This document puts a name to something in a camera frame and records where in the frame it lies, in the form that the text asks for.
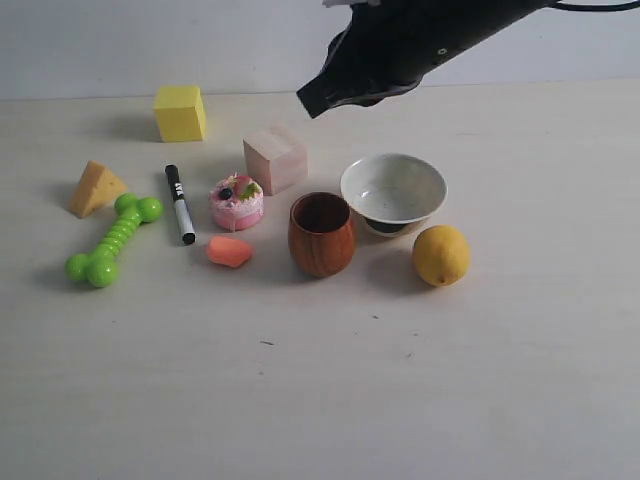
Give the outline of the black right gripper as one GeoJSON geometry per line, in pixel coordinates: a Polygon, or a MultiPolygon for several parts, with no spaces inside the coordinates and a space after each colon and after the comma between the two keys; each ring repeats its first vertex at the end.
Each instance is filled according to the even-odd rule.
{"type": "Polygon", "coordinates": [[[296,91],[311,119],[343,106],[372,107],[414,89],[424,75],[548,1],[382,1],[358,4],[323,76],[296,91]]]}

